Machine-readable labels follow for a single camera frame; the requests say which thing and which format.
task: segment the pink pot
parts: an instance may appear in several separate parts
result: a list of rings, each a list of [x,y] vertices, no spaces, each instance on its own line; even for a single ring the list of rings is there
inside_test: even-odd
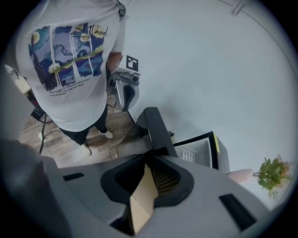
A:
[[[253,173],[252,169],[242,169],[242,170],[229,172],[227,173],[227,176],[232,180],[236,181],[237,183],[241,183],[251,179],[253,177],[252,173]]]

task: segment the yellow label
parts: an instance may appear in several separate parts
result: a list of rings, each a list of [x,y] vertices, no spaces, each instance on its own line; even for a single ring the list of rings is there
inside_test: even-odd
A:
[[[220,153],[220,151],[219,151],[219,145],[218,145],[218,140],[217,140],[217,136],[216,136],[215,133],[213,133],[213,135],[214,135],[214,140],[215,140],[216,150],[217,150],[218,153]]]

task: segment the shoe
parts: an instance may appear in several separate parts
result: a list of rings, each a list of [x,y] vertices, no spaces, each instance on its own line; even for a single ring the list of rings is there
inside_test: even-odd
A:
[[[86,146],[85,143],[83,145],[81,145],[81,150],[84,154],[91,155],[91,150],[89,149],[88,146]]]
[[[114,136],[111,132],[107,131],[106,133],[101,133],[100,131],[98,131],[99,134],[104,135],[106,138],[108,139],[112,139]]]

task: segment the white t-shirt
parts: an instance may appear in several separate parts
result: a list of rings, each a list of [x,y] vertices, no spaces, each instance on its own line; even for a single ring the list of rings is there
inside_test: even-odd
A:
[[[123,51],[125,18],[115,0],[47,0],[23,22],[17,67],[60,128],[82,131],[103,113],[105,65]]]

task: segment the black pants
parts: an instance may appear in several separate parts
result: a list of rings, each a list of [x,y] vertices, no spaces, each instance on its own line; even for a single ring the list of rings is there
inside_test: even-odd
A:
[[[107,128],[106,128],[106,119],[107,119],[107,114],[108,114],[108,105],[106,105],[106,108],[104,109],[101,117],[90,127],[88,127],[87,129],[81,131],[81,132],[69,132],[69,131],[65,131],[63,129],[60,130],[66,134],[67,136],[69,136],[72,140],[74,140],[76,143],[78,143],[79,145],[84,144],[86,137],[88,135],[89,129],[93,126],[96,127],[97,130],[99,130],[101,133],[106,133],[107,132]]]

